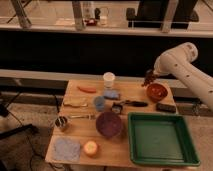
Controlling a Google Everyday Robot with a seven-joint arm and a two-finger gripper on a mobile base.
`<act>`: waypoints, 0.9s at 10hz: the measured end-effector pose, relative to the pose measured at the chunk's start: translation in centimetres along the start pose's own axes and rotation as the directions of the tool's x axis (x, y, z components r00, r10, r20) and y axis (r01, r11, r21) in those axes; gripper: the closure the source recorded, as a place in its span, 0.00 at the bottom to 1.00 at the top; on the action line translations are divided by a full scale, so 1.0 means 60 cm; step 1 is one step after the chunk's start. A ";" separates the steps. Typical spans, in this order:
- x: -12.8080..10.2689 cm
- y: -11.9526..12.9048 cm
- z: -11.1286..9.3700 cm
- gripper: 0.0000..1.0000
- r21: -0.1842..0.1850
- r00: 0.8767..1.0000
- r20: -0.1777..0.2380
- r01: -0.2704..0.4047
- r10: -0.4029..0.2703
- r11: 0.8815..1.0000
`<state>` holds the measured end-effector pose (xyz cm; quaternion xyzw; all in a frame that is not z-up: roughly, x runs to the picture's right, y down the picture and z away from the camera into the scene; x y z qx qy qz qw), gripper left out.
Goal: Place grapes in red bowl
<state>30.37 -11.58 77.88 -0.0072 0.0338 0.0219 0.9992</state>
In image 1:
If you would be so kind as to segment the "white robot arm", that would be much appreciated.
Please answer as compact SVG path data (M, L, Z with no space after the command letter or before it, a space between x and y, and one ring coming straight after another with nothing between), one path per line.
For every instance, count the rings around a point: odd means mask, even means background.
M182 43L157 57L154 74L172 74L213 111L213 77L192 65L197 57L198 49L193 43Z

